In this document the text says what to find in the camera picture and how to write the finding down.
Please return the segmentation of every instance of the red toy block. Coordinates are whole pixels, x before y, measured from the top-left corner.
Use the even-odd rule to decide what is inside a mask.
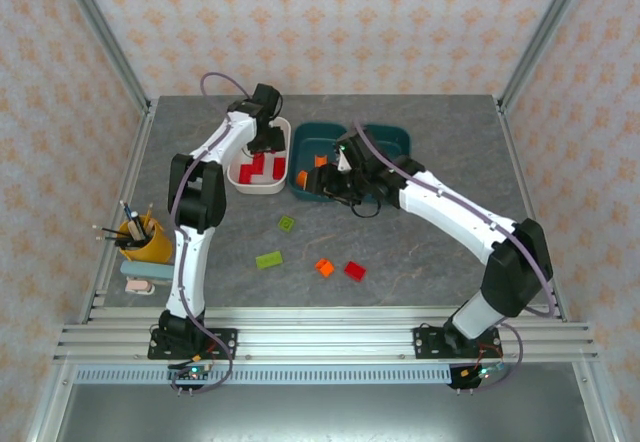
[[[284,157],[276,157],[273,159],[273,178],[280,180],[284,177],[284,169],[287,165],[287,159]]]
[[[364,275],[367,273],[367,269],[355,262],[350,261],[344,268],[344,273],[351,277],[356,282],[361,282]]]
[[[238,182],[248,185],[251,183],[251,176],[253,175],[253,167],[250,164],[242,164],[240,166],[240,175],[238,176]]]
[[[256,154],[253,156],[253,162],[251,162],[254,175],[262,175],[264,172],[264,154]]]

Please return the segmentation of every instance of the patterned wallpaper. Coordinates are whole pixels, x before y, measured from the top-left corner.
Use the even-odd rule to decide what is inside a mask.
[[[0,0],[0,439],[78,316],[138,113],[74,0]]]
[[[551,2],[97,1],[150,97],[197,94],[208,70],[285,94],[500,94]]]
[[[509,122],[571,315],[595,322],[640,437],[640,0],[575,3]]]

